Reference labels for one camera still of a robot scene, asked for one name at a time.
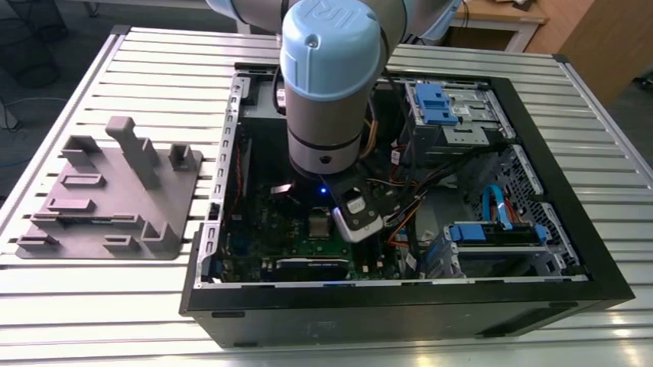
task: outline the floor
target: floor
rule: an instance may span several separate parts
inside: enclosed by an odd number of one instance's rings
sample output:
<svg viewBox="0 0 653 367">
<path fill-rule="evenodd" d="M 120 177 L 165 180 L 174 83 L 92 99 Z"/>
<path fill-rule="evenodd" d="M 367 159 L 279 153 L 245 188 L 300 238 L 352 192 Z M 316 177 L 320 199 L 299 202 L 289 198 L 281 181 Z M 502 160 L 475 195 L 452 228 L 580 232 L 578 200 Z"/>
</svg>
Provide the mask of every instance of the floor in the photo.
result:
<svg viewBox="0 0 653 367">
<path fill-rule="evenodd" d="M 6 102 L 30 97 L 66 99 L 101 47 L 113 24 L 138 27 L 188 29 L 195 31 L 235 31 L 233 21 L 211 11 L 200 9 L 154 8 L 134 5 L 100 7 L 100 17 L 89 18 L 78 2 L 58 2 L 58 9 L 69 37 L 50 44 L 54 59 L 61 69 L 56 83 L 40 89 L 25 89 L 0 70 L 0 96 Z M 10 134 L 0 130 L 0 203 L 2 196 L 22 173 L 28 160 L 45 137 L 58 116 L 64 102 L 29 101 L 9 108 L 10 113 L 24 123 L 18 132 Z M 653 145 L 650 143 L 650 123 L 653 116 L 653 93 L 641 91 L 631 85 L 619 99 L 608 106 L 616 120 L 642 156 L 653 165 Z"/>
</svg>

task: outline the robotic end effector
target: robotic end effector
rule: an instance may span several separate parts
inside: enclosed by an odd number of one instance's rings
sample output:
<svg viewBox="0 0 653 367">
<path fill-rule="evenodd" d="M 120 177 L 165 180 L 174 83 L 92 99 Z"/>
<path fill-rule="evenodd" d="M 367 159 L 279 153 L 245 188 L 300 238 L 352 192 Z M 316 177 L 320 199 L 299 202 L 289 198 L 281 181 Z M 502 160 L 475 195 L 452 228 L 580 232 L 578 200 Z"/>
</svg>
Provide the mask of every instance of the robotic end effector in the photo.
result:
<svg viewBox="0 0 653 367">
<path fill-rule="evenodd" d="M 349 169 L 373 84 L 403 36 L 434 37 L 434 23 L 446 23 L 446 30 L 460 1 L 207 0 L 224 15 L 281 33 L 289 159 L 331 188 L 333 217 L 349 242 L 383 227 L 360 190 L 365 183 Z"/>
</svg>

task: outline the aluminum extrusion table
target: aluminum extrusion table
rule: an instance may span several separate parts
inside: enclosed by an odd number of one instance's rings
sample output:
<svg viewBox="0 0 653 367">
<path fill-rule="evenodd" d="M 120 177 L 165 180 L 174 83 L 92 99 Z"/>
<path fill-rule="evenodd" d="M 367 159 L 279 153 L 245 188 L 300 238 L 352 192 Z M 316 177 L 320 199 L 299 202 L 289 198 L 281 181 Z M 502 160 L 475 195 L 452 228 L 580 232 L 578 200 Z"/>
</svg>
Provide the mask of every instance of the aluminum extrusion table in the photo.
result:
<svg viewBox="0 0 653 367">
<path fill-rule="evenodd" d="M 512 81 L 637 299 L 515 339 L 220 350 L 192 319 L 177 314 L 178 296 L 189 239 L 208 206 L 233 63 L 275 63 L 276 41 L 239 34 L 121 30 L 108 37 L 0 209 L 0 364 L 653 363 L 650 168 L 570 65 L 544 55 L 416 46 L 399 47 L 391 70 Z M 129 115 L 136 134 L 149 137 L 156 148 L 182 142 L 204 154 L 181 255 L 173 261 L 22 260 L 14 255 L 14 241 L 65 163 L 58 156 L 62 143 L 70 134 L 92 135 L 101 146 L 112 146 L 104 132 L 112 115 Z"/>
</svg>

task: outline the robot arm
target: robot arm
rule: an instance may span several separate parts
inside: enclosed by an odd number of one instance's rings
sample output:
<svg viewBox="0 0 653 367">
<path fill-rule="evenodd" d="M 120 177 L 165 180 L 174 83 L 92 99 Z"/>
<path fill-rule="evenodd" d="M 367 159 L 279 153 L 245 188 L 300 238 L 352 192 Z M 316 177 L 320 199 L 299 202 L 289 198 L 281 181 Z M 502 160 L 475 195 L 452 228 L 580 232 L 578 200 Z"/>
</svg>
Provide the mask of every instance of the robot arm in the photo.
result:
<svg viewBox="0 0 653 367">
<path fill-rule="evenodd" d="M 462 0 L 207 0 L 280 33 L 288 151 L 295 167 L 336 174 L 356 160 L 369 92 L 407 34 L 438 39 Z"/>
</svg>

